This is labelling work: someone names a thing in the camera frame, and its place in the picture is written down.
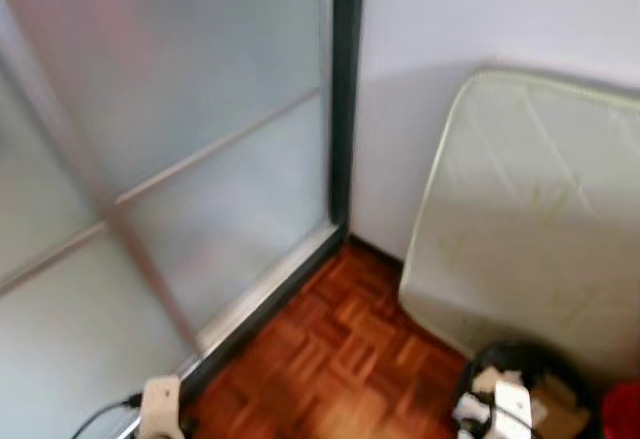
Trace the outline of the brown cardboard piece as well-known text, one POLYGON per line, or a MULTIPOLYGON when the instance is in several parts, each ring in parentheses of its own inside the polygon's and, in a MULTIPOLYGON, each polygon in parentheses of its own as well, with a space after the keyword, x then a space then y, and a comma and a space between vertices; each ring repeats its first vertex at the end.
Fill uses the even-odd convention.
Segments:
POLYGON ((532 425, 541 439, 576 439, 584 433, 590 412, 556 375, 544 374, 532 387, 532 425))

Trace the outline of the large red cushion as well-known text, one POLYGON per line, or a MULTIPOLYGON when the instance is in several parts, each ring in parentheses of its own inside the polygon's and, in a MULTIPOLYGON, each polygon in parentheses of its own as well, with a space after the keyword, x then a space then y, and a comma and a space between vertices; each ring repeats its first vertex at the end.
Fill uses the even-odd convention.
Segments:
POLYGON ((637 381, 608 390, 600 408, 604 439, 640 439, 640 385, 637 381))

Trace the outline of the frosted glass sliding door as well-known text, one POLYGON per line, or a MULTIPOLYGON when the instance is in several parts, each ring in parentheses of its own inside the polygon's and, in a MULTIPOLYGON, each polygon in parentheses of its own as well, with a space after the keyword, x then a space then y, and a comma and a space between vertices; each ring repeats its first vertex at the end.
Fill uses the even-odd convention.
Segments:
POLYGON ((228 351, 337 233, 334 0, 0 0, 0 439, 228 351))

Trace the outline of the white green quilted mattress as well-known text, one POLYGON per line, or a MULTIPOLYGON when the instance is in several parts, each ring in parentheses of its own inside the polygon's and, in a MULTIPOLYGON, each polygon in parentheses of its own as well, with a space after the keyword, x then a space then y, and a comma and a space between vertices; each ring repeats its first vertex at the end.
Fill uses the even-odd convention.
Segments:
POLYGON ((594 387, 640 375, 637 87, 490 67, 449 106, 399 305, 467 356, 504 339, 594 387))

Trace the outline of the black waste bin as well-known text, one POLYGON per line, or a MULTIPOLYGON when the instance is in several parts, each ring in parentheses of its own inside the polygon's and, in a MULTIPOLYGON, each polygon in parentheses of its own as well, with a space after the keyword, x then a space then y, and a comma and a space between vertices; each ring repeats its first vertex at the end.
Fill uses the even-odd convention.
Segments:
POLYGON ((570 358, 552 347, 535 340, 498 340, 474 353, 458 375, 451 399, 456 404, 462 395, 471 392, 472 380, 480 372, 494 366, 500 371, 549 372, 576 394, 577 403, 589 412, 588 424, 575 439, 605 439, 600 395, 596 393, 589 376, 570 358))

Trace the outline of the dark wooden baseboard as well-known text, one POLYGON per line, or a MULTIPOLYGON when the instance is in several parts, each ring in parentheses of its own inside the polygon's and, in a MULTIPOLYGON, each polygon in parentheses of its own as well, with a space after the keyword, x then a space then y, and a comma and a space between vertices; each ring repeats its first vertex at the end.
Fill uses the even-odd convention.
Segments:
POLYGON ((385 264, 388 267, 396 267, 396 269, 402 269, 404 266, 402 259, 397 259, 392 253, 380 250, 375 244, 367 242, 366 239, 362 239, 358 237, 358 235, 347 235, 346 242, 352 250, 362 253, 364 256, 369 256, 371 260, 378 261, 380 264, 385 264))

